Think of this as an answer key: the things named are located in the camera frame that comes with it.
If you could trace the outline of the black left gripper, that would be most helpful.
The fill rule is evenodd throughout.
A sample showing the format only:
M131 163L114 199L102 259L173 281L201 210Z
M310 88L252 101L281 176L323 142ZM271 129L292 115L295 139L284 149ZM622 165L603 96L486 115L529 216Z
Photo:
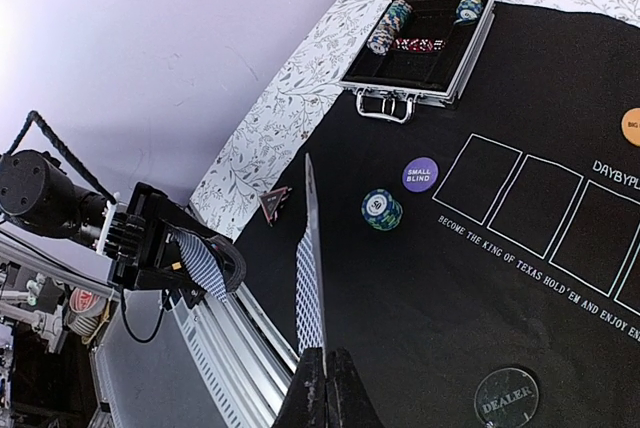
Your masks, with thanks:
M24 231L70 240L111 259L108 282L131 291L205 291L189 276L172 230L206 239L221 235L145 184L136 186L129 206L111 205L35 150L1 157L1 213Z

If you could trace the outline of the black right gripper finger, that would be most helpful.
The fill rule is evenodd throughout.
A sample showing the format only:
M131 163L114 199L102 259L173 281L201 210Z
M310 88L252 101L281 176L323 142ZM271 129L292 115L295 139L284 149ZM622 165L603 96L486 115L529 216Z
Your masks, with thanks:
M382 428L383 423L349 351L308 348L272 426Z

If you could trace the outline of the blue patterned card deck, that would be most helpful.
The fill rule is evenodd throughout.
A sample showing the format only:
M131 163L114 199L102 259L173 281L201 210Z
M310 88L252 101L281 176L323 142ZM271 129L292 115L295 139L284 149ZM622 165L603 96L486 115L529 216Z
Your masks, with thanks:
M222 303L237 290L246 275L246 262L223 235L206 239L195 233L173 229L180 256L191 279Z

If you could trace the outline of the green poker chip pile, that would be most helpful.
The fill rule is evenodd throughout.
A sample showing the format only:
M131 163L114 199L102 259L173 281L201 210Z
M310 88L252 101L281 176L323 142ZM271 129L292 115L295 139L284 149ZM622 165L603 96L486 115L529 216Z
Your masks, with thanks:
M396 228L402 219L403 208L385 189L374 189L363 199L361 214L374 229L390 231Z

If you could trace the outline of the clear dealer button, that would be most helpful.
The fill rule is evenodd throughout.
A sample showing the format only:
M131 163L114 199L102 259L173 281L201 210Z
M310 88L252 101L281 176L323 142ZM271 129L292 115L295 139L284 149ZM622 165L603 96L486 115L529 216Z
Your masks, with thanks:
M474 395L476 416L483 427L525 427L537 412L540 391L534 377L517 367L488 374Z

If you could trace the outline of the purple small blind button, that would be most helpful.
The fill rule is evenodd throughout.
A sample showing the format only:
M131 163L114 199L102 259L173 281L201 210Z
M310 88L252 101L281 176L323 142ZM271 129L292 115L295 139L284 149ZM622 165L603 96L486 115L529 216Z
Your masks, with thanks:
M439 177L439 167L430 157L418 157L411 160L402 172L402 184L412 193L430 190Z

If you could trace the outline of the long poker chip stack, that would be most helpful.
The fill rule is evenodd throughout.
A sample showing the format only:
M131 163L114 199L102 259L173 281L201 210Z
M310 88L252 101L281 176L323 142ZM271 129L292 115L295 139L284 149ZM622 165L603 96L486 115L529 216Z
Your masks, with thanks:
M410 19L412 11L413 8L405 0L393 1L368 38L366 47L376 55L385 55Z

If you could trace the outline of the short poker chip stack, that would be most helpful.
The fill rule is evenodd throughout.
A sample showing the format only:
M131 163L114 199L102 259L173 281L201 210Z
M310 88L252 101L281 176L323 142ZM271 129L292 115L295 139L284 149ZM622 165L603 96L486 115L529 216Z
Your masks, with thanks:
M455 25L465 25L477 22L483 12L482 0L460 0L455 10Z

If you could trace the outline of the orange big blind button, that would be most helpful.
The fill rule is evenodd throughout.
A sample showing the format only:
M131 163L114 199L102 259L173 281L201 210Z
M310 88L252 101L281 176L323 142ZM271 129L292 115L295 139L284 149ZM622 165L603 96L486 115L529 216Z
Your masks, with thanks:
M629 143L636 147L640 146L640 108L632 108L624 113L621 119L621 131Z

